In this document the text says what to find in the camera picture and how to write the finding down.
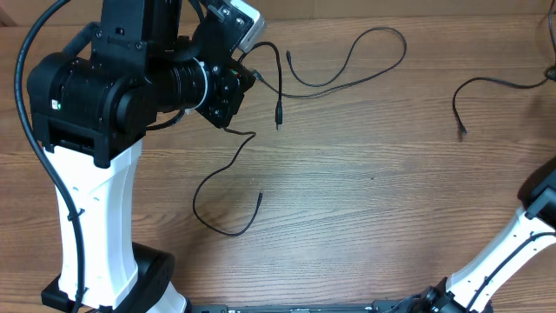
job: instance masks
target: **wood grain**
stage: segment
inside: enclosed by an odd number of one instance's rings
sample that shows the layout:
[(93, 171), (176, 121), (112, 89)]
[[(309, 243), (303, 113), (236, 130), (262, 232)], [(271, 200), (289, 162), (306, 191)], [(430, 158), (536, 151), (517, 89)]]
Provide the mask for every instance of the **wood grain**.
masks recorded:
[[(542, 16), (412, 17), (276, 22), (263, 40), (290, 50), (299, 74), (331, 77), (362, 31), (399, 29), (409, 52), (399, 68), (320, 99), (286, 100), (257, 84), (232, 128), (258, 137), (198, 199), (205, 218), (240, 229), (265, 191), (252, 228), (230, 239), (191, 213), (198, 183), (243, 138), (197, 114), (144, 142), (134, 194), (134, 239), (176, 255), (174, 283), (194, 303), (368, 303), (420, 292), (459, 270), (509, 221), (517, 190), (556, 150), (556, 89), (488, 83), (460, 94), (469, 130), (461, 141), (455, 89), (490, 76), (536, 83), (553, 53)], [(190, 33), (193, 24), (184, 24)], [(60, 50), (77, 27), (49, 27), (26, 73)], [(26, 143), (12, 96), (25, 28), (0, 29), (0, 311), (49, 312), (41, 289), (61, 266), (54, 188)], [(338, 83), (368, 76), (401, 54), (390, 33), (369, 34)], [(246, 63), (276, 83), (268, 50)], [(306, 93), (285, 71), (286, 92)], [(495, 296), (497, 312), (554, 312), (556, 250), (532, 260)]]
[[(267, 19), (292, 20), (339, 17), (437, 17), (546, 14), (550, 0), (249, 0)], [(31, 26), (54, 0), (1, 0), (11, 20), (8, 25)], [(84, 25), (98, 21), (103, 0), (73, 0), (61, 8), (49, 25)], [(183, 1), (181, 20), (196, 22), (197, 15)]]

